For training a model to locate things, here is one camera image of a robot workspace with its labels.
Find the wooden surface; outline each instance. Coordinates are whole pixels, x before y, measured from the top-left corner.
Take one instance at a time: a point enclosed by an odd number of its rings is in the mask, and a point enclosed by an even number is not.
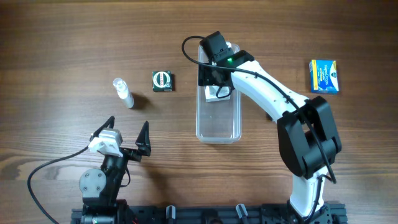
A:
[[[397,223],[398,7],[393,1],[136,1],[0,5],[0,223],[49,223],[26,180],[38,165],[77,152],[111,115],[125,146],[145,120],[152,155],[131,162],[130,205],[285,203],[292,174],[276,125],[242,96],[243,135],[232,145],[195,136],[196,65],[189,35],[221,31],[292,90],[309,92],[308,63],[337,61],[331,105],[343,143],[338,184],[324,199],[345,203],[350,223]],[[187,52],[197,55],[198,42]],[[153,70],[171,70],[175,91],[154,93]],[[134,110],[112,80],[136,94]],[[82,206],[80,175],[99,167],[85,152],[38,172],[37,197],[59,222]]]

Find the blue box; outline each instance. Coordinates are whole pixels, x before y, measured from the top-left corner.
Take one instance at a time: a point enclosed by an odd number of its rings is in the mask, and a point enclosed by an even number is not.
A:
[[[338,93],[335,60],[311,60],[310,74],[312,93]]]

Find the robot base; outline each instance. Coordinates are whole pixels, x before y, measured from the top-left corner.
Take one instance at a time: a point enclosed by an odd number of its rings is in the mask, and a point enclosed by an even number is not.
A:
[[[205,224],[205,211],[217,211],[222,224],[240,224],[235,207],[176,207],[173,222],[166,219],[166,208],[155,206],[131,206],[138,222],[136,224]],[[289,224],[286,204],[263,204],[261,206],[246,207],[249,224]],[[310,224],[347,224],[344,204],[325,203],[320,209],[319,216]],[[81,223],[81,209],[72,210],[71,224]]]

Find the white circular logo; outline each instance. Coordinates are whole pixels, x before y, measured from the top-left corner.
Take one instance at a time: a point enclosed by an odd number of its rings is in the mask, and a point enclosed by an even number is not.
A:
[[[153,77],[154,85],[158,88],[170,87],[170,75],[167,72],[157,72]]]

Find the white bottle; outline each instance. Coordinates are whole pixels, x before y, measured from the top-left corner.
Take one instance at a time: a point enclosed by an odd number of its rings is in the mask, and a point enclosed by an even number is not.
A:
[[[134,99],[132,98],[131,92],[126,82],[121,78],[115,78],[113,80],[113,86],[118,91],[120,99],[123,100],[123,103],[127,106],[127,108],[132,108],[132,106],[134,106]]]

